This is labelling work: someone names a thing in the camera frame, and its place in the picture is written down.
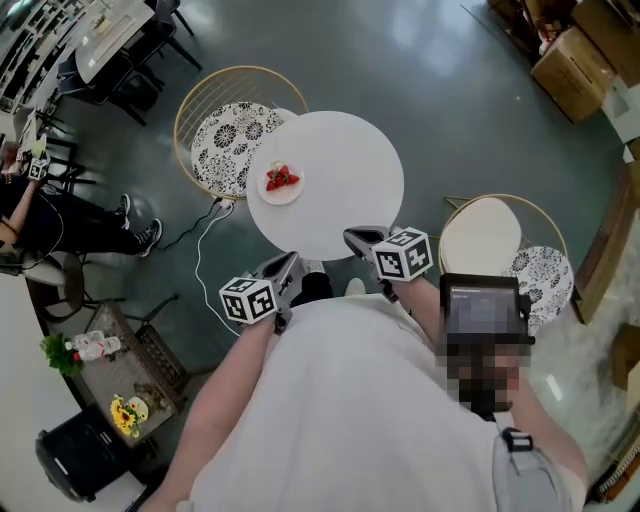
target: sneaker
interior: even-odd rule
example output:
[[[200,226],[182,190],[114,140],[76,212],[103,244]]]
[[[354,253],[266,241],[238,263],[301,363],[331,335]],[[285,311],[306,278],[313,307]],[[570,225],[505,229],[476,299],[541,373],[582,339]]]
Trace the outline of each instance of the sneaker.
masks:
[[[153,219],[153,222],[147,229],[134,236],[142,246],[142,252],[140,252],[138,256],[146,258],[149,256],[151,249],[160,241],[160,237],[162,236],[162,222],[158,219]]]
[[[118,205],[118,208],[116,208],[116,211],[113,212],[114,215],[124,218],[124,220],[122,221],[122,226],[120,226],[122,229],[129,229],[129,211],[130,210],[131,210],[131,198],[129,197],[128,194],[122,194],[122,197],[120,198],[120,204]]]
[[[366,295],[367,288],[364,285],[364,281],[357,277],[354,277],[349,284],[347,285],[347,289],[344,291],[345,297],[351,297],[353,295]]]
[[[324,271],[324,265],[321,261],[305,260],[304,258],[300,258],[300,263],[302,264],[305,274],[310,274],[311,272],[321,272],[322,274],[326,274]]]

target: cardboard box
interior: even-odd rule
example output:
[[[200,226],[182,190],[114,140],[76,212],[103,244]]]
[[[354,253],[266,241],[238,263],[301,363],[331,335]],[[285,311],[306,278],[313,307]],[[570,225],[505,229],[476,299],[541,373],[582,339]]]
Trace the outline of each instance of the cardboard box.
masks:
[[[606,0],[582,0],[571,15],[596,44],[627,87],[640,83],[640,33]]]
[[[631,396],[628,405],[640,394],[640,381],[637,373],[640,370],[640,327],[622,324],[611,345],[611,373],[616,387],[627,391]]]
[[[615,78],[607,60],[577,27],[560,34],[531,75],[574,123],[600,108]]]

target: white table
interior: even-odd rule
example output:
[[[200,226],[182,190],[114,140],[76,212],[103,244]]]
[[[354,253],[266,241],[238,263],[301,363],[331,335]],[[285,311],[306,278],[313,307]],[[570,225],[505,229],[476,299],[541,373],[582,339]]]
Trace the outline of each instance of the white table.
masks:
[[[284,206],[258,194],[258,178],[275,160],[305,174],[302,194]],[[283,251],[311,260],[351,256],[342,232],[391,226],[403,194],[402,165],[391,142],[372,124],[343,112],[288,120],[258,148],[247,176],[249,209],[260,231]]]
[[[100,2],[91,6],[92,12],[87,16],[93,23],[104,6]],[[142,0],[120,0],[105,10],[108,26],[94,30],[89,26],[76,48],[76,64],[78,72],[85,83],[91,82],[98,72],[109,62],[116,52],[131,39],[142,26],[151,19],[154,12]]]

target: black pants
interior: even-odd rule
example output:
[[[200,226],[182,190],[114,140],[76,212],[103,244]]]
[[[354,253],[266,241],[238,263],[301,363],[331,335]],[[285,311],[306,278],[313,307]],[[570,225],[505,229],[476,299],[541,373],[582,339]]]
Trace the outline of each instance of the black pants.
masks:
[[[327,274],[311,272],[302,278],[302,291],[291,301],[291,307],[300,306],[315,300],[333,299],[333,289]]]
[[[64,233],[56,250],[65,252],[117,252],[139,254],[142,246],[133,233],[121,229],[123,218],[71,194],[46,198],[58,210],[64,222]],[[60,236],[48,236],[52,244]]]

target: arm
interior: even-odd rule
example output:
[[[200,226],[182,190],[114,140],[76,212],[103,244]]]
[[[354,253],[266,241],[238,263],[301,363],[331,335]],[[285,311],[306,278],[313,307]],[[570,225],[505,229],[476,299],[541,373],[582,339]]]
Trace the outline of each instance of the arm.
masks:
[[[39,186],[40,184],[37,181],[30,181],[22,194],[22,198],[20,199],[18,206],[13,210],[11,218],[2,218],[3,222],[0,223],[0,240],[4,243],[13,245],[18,240],[18,235],[20,234],[20,231],[22,231],[24,222],[27,219],[31,201],[33,200],[33,196],[37,192]]]
[[[418,322],[422,330],[431,340],[438,342],[440,332],[440,290],[423,277],[407,283],[396,281],[393,291],[405,309]]]
[[[551,419],[526,379],[520,379],[519,387],[511,406],[514,426],[529,433],[540,450],[556,464],[575,473],[588,488],[587,463],[578,443]]]
[[[248,326],[198,393],[167,476],[142,512],[175,512],[244,412],[262,372],[274,315]]]
[[[440,292],[426,279],[418,278],[408,283],[396,282],[393,290],[405,308],[432,342],[438,342],[440,329]],[[544,410],[529,382],[520,378],[515,393],[511,415],[518,430],[528,432],[535,445],[556,464],[560,464],[582,480],[588,487],[587,466],[575,440],[567,434]]]

